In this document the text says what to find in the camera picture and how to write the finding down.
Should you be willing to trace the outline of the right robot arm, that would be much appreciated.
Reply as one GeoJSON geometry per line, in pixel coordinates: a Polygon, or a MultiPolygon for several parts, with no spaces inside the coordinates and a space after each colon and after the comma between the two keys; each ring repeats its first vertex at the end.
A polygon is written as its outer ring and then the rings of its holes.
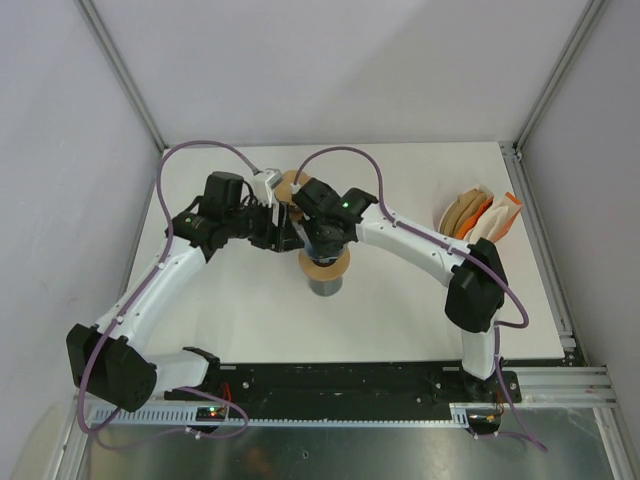
{"type": "Polygon", "coordinates": [[[310,178],[292,186],[291,202],[304,247],[299,263],[316,283],[336,281],[349,266],[348,245],[360,242],[393,254],[431,275],[447,289],[446,318],[461,331],[461,388],[473,401],[497,389],[495,339],[497,313],[504,305],[506,275],[495,245],[447,238],[396,218],[374,195],[358,188],[339,195],[310,178]]]}

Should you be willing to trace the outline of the brown paper coffee filter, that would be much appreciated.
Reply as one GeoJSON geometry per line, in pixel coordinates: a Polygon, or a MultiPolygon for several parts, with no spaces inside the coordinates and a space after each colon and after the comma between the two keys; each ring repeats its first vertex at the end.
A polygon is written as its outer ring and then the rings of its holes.
{"type": "Polygon", "coordinates": [[[295,179],[297,179],[297,182],[300,186],[304,186],[310,180],[310,176],[306,173],[301,173],[299,176],[297,176],[296,170],[288,170],[283,172],[280,183],[274,189],[275,197],[279,202],[286,203],[288,205],[294,204],[292,195],[295,190],[295,188],[293,187],[295,179]]]}

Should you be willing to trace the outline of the blue ribbed dripper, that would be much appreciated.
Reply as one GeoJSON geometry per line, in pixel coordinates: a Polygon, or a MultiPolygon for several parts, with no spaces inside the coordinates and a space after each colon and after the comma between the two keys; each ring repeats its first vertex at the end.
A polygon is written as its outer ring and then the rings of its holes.
{"type": "Polygon", "coordinates": [[[345,247],[318,249],[313,246],[306,246],[304,253],[316,265],[326,267],[333,265],[344,254],[345,247]]]}

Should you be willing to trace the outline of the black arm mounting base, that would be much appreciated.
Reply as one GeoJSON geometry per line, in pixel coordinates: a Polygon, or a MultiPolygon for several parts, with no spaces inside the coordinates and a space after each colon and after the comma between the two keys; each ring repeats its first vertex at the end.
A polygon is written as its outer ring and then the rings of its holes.
{"type": "Polygon", "coordinates": [[[479,380],[458,361],[217,363],[198,388],[265,421],[445,420],[453,403],[522,400],[515,372],[479,380]]]}

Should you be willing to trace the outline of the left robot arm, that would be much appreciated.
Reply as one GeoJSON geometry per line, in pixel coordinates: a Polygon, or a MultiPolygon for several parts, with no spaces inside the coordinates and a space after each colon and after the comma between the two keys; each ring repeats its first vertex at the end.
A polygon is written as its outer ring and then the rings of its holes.
{"type": "Polygon", "coordinates": [[[197,347],[144,351],[172,299],[230,240],[272,252],[302,247],[285,199],[291,181],[277,169],[250,180],[215,171],[202,194],[170,218],[161,250],[143,276],[92,326],[75,325],[66,345],[80,395],[134,412],[153,395],[181,387],[197,398],[221,387],[218,358],[197,347]]]}

